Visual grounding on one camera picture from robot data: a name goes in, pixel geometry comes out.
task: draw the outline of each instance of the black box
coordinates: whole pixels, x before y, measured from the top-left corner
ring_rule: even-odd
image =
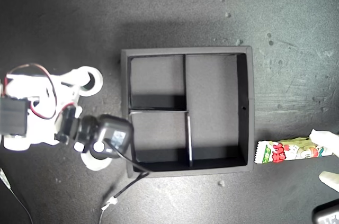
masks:
[[[251,47],[123,50],[121,67],[127,155],[150,177],[252,170]]]

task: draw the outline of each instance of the gray table surface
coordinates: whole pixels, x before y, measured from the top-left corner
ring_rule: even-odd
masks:
[[[338,29],[339,0],[0,0],[0,74],[28,61],[56,74],[94,66],[105,84],[81,100],[85,113],[120,115],[121,49],[240,39],[253,47],[256,141],[312,128],[339,132]],[[337,198],[318,179],[339,172],[337,164],[331,156],[249,173],[145,179],[102,223],[310,223],[315,206]],[[2,147],[0,166],[36,224],[97,223],[104,194],[129,182],[122,160],[92,172],[62,145]],[[3,184],[0,195],[1,223],[29,223]]]

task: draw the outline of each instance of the white cable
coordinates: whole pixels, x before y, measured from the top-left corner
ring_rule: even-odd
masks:
[[[13,194],[13,196],[15,197],[15,199],[20,203],[20,205],[22,206],[23,209],[25,209],[28,217],[30,218],[30,221],[31,221],[31,224],[34,224],[33,223],[33,220],[32,220],[32,217],[30,215],[30,212],[27,210],[27,208],[23,205],[23,203],[21,203],[20,199],[17,198],[17,196],[15,195],[15,193],[12,191],[12,188],[11,188],[11,184],[10,182],[8,181],[4,171],[2,170],[2,168],[0,168],[0,180],[6,185],[7,189],[9,189],[9,191]]]

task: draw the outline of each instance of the candy bar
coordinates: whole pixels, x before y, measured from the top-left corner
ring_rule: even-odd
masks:
[[[317,158],[332,154],[327,148],[312,143],[309,138],[260,141],[256,148],[254,162],[257,164],[279,163],[284,160]]]

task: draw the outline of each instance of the black object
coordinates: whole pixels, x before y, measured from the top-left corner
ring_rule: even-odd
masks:
[[[336,224],[339,222],[339,199],[314,208],[312,214],[314,224]]]
[[[123,50],[121,71],[122,114],[135,130],[127,155],[150,176],[252,170],[251,47]]]
[[[25,136],[29,103],[26,99],[0,99],[0,135]]]
[[[125,119],[103,114],[98,118],[87,115],[81,119],[76,119],[75,108],[68,107],[63,113],[63,120],[55,139],[65,144],[70,139],[84,145],[83,153],[91,152],[97,159],[119,158],[120,153],[125,153],[133,138],[133,126]],[[101,152],[94,150],[96,142],[103,142],[105,145]]]

